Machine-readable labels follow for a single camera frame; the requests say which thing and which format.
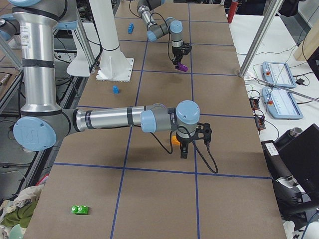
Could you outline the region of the far blue long block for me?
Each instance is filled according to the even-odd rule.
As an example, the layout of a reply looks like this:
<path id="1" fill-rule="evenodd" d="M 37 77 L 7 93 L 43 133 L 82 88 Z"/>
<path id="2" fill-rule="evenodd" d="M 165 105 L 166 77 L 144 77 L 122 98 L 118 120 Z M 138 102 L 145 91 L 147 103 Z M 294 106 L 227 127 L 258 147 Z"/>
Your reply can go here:
<path id="1" fill-rule="evenodd" d="M 128 26 L 128 34 L 132 34 L 133 31 L 134 31 L 134 24 L 130 22 Z"/>

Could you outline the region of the aluminium frame post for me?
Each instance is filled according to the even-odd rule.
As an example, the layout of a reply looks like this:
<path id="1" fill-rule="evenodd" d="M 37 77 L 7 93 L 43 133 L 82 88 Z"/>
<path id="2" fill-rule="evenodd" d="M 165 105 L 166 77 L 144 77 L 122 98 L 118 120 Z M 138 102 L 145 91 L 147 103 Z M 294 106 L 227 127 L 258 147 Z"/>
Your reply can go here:
<path id="1" fill-rule="evenodd" d="M 240 68 L 240 71 L 238 73 L 239 77 L 243 78 L 247 71 L 249 66 L 251 65 L 257 50 L 259 49 L 261 42 L 265 36 L 265 34 L 268 31 L 268 28 L 270 27 L 276 13 L 278 12 L 280 6 L 282 5 L 282 3 L 284 2 L 284 0 L 272 0 L 270 2 L 269 7 L 267 8 L 267 11 L 265 13 L 265 16 L 263 17 L 263 20 L 257 30 L 257 33 L 253 39 L 253 42 L 248 50 L 248 53 L 244 59 L 244 62 Z"/>

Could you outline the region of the teach pendant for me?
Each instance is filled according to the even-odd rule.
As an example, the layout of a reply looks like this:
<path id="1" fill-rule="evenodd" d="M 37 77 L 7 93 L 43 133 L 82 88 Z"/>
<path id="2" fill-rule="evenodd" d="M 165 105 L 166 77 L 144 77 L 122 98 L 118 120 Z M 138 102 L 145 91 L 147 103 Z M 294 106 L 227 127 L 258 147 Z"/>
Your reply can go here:
<path id="1" fill-rule="evenodd" d="M 300 120 L 303 114 L 291 93 L 277 89 L 264 87 L 261 97 L 266 110 L 276 120 Z"/>
<path id="2" fill-rule="evenodd" d="M 293 89 L 296 87 L 294 77 L 287 63 L 263 62 L 262 73 L 265 81 Z"/>

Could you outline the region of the small blue block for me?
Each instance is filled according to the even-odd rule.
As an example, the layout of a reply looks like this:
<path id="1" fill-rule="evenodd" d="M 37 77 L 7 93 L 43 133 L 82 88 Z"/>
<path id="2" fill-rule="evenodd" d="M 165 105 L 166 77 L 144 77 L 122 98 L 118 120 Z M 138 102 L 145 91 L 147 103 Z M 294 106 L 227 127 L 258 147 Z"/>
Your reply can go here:
<path id="1" fill-rule="evenodd" d="M 113 93 L 114 93 L 114 94 L 119 94 L 119 93 L 120 93 L 120 89 L 119 89 L 119 87 L 116 86 L 116 85 L 114 85 L 114 86 L 112 87 L 112 90 L 113 90 Z"/>

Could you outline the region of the orange trapezoid block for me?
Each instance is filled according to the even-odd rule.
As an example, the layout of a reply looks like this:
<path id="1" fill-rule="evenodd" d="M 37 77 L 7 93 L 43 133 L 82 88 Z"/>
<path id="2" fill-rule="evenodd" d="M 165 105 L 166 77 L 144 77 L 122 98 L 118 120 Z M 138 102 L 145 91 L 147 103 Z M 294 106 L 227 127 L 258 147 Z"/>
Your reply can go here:
<path id="1" fill-rule="evenodd" d="M 172 136 L 171 142 L 172 142 L 172 144 L 174 144 L 174 145 L 180 145 L 180 142 L 178 141 L 178 139 L 177 139 L 177 137 L 176 137 L 175 135 Z"/>

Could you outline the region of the red cylinder bottle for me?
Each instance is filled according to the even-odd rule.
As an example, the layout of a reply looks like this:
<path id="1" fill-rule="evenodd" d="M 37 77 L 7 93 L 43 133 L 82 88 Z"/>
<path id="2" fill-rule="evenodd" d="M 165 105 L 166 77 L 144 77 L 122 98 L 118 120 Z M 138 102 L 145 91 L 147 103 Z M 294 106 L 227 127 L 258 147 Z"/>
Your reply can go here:
<path id="1" fill-rule="evenodd" d="M 236 13 L 237 5 L 238 5 L 238 0 L 232 0 L 230 8 L 229 8 L 229 12 L 228 12 L 228 17 L 227 17 L 227 21 L 229 24 L 232 23 L 233 17 Z"/>

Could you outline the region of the crumpled cloth pile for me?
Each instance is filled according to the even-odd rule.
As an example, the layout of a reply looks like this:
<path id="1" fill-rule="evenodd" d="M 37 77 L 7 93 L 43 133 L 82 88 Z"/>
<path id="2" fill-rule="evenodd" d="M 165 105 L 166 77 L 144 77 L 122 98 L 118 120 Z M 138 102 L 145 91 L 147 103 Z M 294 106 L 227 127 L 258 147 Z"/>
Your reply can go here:
<path id="1" fill-rule="evenodd" d="M 23 189 L 13 200 L 5 200 L 0 206 L 0 238 L 8 239 L 13 227 L 20 226 L 25 234 L 44 186 L 31 186 Z"/>

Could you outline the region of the black equipment case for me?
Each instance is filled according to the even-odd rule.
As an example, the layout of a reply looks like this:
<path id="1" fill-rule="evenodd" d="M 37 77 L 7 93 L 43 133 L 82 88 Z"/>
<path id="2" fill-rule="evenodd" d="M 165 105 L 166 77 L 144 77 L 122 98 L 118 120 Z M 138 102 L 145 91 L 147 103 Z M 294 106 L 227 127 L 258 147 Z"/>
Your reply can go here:
<path id="1" fill-rule="evenodd" d="M 282 217 L 305 224 L 319 207 L 319 127 L 261 143 Z"/>

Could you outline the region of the purple trapezoid block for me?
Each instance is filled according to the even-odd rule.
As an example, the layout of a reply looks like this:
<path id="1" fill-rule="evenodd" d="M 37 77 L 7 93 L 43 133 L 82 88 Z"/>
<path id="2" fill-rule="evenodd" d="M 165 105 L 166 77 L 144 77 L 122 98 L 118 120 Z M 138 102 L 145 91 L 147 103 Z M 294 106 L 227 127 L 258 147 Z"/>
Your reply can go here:
<path id="1" fill-rule="evenodd" d="M 176 66 L 175 66 L 175 69 L 179 70 L 179 71 L 183 71 L 183 72 L 187 72 L 188 71 L 188 67 L 185 66 L 184 64 L 182 63 L 178 63 Z"/>

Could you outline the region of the upper teach pendant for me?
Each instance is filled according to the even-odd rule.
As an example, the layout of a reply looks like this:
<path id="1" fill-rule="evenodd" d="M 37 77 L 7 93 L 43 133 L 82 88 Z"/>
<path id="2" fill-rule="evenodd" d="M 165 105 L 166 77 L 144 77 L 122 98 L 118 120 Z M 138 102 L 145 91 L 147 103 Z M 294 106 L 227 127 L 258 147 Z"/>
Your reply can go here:
<path id="1" fill-rule="evenodd" d="M 296 87 L 294 77 L 287 63 L 263 62 L 262 73 L 265 81 L 293 89 Z"/>

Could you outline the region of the green double-stud block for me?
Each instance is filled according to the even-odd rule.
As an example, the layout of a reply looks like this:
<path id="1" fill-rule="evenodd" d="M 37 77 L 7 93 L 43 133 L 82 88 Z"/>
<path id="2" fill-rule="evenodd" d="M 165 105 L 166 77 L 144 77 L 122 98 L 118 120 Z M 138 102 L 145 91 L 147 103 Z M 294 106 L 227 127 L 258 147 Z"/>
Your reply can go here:
<path id="1" fill-rule="evenodd" d="M 71 213 L 76 215 L 88 215 L 89 207 L 87 205 L 72 205 Z"/>

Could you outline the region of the lower teach pendant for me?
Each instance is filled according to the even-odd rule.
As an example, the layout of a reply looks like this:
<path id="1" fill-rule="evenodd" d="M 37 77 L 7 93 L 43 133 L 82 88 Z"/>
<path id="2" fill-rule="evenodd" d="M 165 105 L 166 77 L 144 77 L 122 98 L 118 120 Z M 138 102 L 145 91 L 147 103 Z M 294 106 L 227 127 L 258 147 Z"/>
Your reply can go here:
<path id="1" fill-rule="evenodd" d="M 300 120 L 303 114 L 291 93 L 277 89 L 264 87 L 261 97 L 266 110 L 276 120 Z"/>

